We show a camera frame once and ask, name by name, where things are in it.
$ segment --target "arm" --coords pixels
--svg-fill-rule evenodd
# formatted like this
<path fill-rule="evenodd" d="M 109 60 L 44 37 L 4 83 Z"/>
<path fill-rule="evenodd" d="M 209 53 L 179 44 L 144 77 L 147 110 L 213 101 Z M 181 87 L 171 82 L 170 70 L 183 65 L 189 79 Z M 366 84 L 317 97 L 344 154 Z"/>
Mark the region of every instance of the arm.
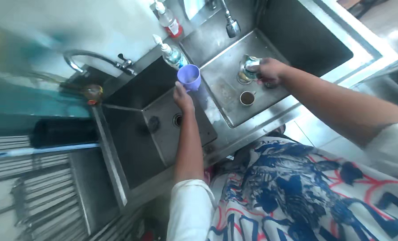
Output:
<path fill-rule="evenodd" d="M 175 83 L 174 101 L 183 113 L 175 161 L 175 182 L 203 179 L 203 154 L 192 98 L 180 82 Z"/>
<path fill-rule="evenodd" d="M 282 84 L 314 115 L 360 146 L 398 123 L 398 106 L 325 81 L 275 59 L 260 65 L 263 81 Z"/>
<path fill-rule="evenodd" d="M 203 179 L 202 145 L 192 98 L 175 83 L 175 103 L 183 112 L 171 191 L 167 240 L 203 241 L 214 213 L 215 200 Z"/>

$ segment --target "spray faucet head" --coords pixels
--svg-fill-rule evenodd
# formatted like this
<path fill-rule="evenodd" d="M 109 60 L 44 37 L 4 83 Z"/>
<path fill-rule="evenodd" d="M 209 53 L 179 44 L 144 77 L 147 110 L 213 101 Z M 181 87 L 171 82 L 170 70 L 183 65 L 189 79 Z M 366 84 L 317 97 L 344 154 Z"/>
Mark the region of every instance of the spray faucet head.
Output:
<path fill-rule="evenodd" d="M 234 38 L 239 35 L 240 33 L 240 26 L 238 21 L 232 20 L 232 17 L 229 16 L 227 25 L 226 25 L 227 35 L 229 38 Z"/>

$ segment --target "stainless steel sink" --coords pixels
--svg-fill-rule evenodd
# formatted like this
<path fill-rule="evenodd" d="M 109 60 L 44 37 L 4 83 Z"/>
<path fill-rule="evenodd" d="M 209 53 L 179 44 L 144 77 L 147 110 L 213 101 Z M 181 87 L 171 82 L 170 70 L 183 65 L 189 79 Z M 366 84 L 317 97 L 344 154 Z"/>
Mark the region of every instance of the stainless steel sink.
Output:
<path fill-rule="evenodd" d="M 189 61 L 201 67 L 202 85 L 191 96 L 200 110 L 196 117 L 206 166 L 309 112 L 282 88 L 239 85 L 235 77 L 242 55 L 274 57 L 343 87 L 355 85 L 398 60 L 387 43 L 335 1 L 228 1 L 232 17 L 242 29 L 234 39 L 227 36 L 222 10 L 204 7 L 188 20 L 180 3 L 165 1 L 179 17 L 186 37 L 165 41 L 179 44 Z M 135 209 L 173 187 L 174 168 L 168 167 L 168 160 L 175 153 L 166 151 L 175 150 L 178 137 L 172 119 L 179 110 L 170 100 L 176 76 L 171 68 L 161 69 L 161 64 L 168 67 L 162 59 L 155 62 L 161 54 L 155 47 L 139 59 L 133 66 L 140 73 L 135 79 L 122 75 L 107 81 L 104 94 L 110 97 L 103 106 L 92 107 L 106 166 L 124 210 Z M 255 91 L 257 100 L 251 107 L 238 108 L 239 94 L 244 90 Z M 153 115 L 159 117 L 164 134 L 147 126 Z M 209 121 L 213 129 L 207 136 Z M 215 138 L 214 130 L 218 138 L 206 144 Z M 129 180 L 135 175 L 139 181 Z"/>
<path fill-rule="evenodd" d="M 107 161 L 110 157 L 112 165 L 118 166 L 110 166 L 119 177 L 114 183 L 119 182 L 126 193 L 175 162 L 182 122 L 172 97 L 176 73 L 159 58 L 95 109 L 102 121 L 98 127 L 101 124 L 106 130 L 101 135 L 105 133 L 108 140 Z M 217 134 L 193 100 L 202 145 L 206 145 Z"/>
<path fill-rule="evenodd" d="M 180 43 L 191 61 L 201 66 L 202 78 L 231 128 L 289 96 L 282 87 L 269 89 L 256 82 L 240 84 L 237 74 L 244 54 L 272 57 L 316 76 L 353 57 L 349 48 L 297 0 L 268 1 L 259 13 L 244 0 L 231 4 L 237 6 L 232 7 L 238 10 L 233 14 L 242 25 L 243 34 L 238 39 L 231 41 L 223 28 L 216 27 L 221 16 L 215 14 Z M 255 93 L 250 107 L 239 101 L 240 94 L 247 90 Z"/>

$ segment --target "hand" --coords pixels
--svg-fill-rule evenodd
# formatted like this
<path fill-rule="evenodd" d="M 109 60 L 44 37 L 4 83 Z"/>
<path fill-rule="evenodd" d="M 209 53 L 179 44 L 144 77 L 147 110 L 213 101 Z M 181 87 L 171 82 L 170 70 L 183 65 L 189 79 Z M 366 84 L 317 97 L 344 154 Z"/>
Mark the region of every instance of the hand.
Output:
<path fill-rule="evenodd" d="M 187 94 L 186 89 L 180 82 L 175 82 L 174 102 L 181 109 L 183 113 L 195 112 L 195 106 L 190 95 Z"/>
<path fill-rule="evenodd" d="M 281 77 L 289 68 L 288 65 L 281 63 L 273 58 L 264 58 L 260 61 L 260 81 L 273 85 L 279 85 L 282 81 Z"/>

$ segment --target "white sleeve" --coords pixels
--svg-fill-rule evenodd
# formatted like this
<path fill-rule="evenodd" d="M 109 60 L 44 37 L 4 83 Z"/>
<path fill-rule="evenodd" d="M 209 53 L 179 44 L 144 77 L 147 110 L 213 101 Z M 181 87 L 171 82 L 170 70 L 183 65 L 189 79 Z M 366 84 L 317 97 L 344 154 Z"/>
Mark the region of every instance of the white sleeve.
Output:
<path fill-rule="evenodd" d="M 204 241 L 216 208 L 214 195 L 202 180 L 186 180 L 171 191 L 166 240 Z"/>
<path fill-rule="evenodd" d="M 378 171 L 398 178 L 398 124 L 383 129 L 365 149 Z"/>

